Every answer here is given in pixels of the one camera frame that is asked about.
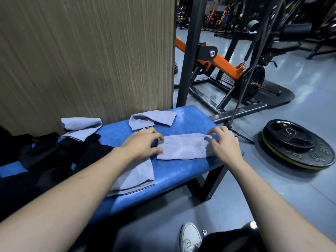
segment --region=hand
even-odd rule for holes
[[[238,139],[226,126],[216,126],[208,131],[208,135],[215,133],[219,137],[219,143],[212,138],[211,144],[216,156],[229,168],[241,165],[244,162],[239,148]]]
[[[164,140],[162,134],[158,133],[154,127],[148,129],[144,128],[129,136],[120,148],[123,148],[130,154],[132,160],[145,159],[153,154],[163,152],[162,148],[151,148],[153,140],[156,139]]]

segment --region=gym floor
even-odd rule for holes
[[[187,32],[177,29],[176,36],[186,42]],[[216,46],[223,56],[230,44],[230,40],[214,37],[207,31],[201,33],[200,42]],[[238,43],[230,61],[233,65],[243,60],[249,44],[248,41]],[[236,119],[236,130],[257,142],[258,133],[269,120],[286,119],[316,133],[336,150],[336,56],[322,55],[306,60],[308,54],[301,50],[289,52],[274,58],[278,68],[272,63],[265,67],[265,79],[290,89],[296,98],[289,104]],[[175,83],[180,80],[183,56],[184,53],[176,49],[175,62],[179,71]],[[195,87],[217,104],[224,96],[211,84]],[[178,89],[175,89],[174,106],[177,94]],[[195,105],[206,115],[212,115],[191,95],[187,105]],[[231,100],[225,109],[234,106]],[[300,214],[336,242],[336,165],[318,173],[292,169],[271,158],[259,143],[251,145],[240,141],[245,151],[244,159],[254,170]],[[201,233],[204,229],[212,233],[241,228],[251,220],[253,217],[242,191],[227,172],[211,200],[200,203],[187,186],[180,187],[120,214],[118,219],[111,221],[99,242],[106,241],[106,251],[177,251],[179,231],[184,222],[195,223]]]

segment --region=white shoe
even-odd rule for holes
[[[180,232],[180,252],[196,252],[202,242],[197,227],[191,223],[184,223]]]

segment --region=person's left hand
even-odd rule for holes
[[[162,134],[158,133],[154,127],[144,128],[129,136],[120,148],[129,153],[133,160],[140,160],[163,152],[162,148],[151,148],[153,140],[156,139],[164,140]]]

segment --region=wooden panel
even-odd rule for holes
[[[62,133],[61,118],[170,109],[175,0],[1,0],[0,125]]]

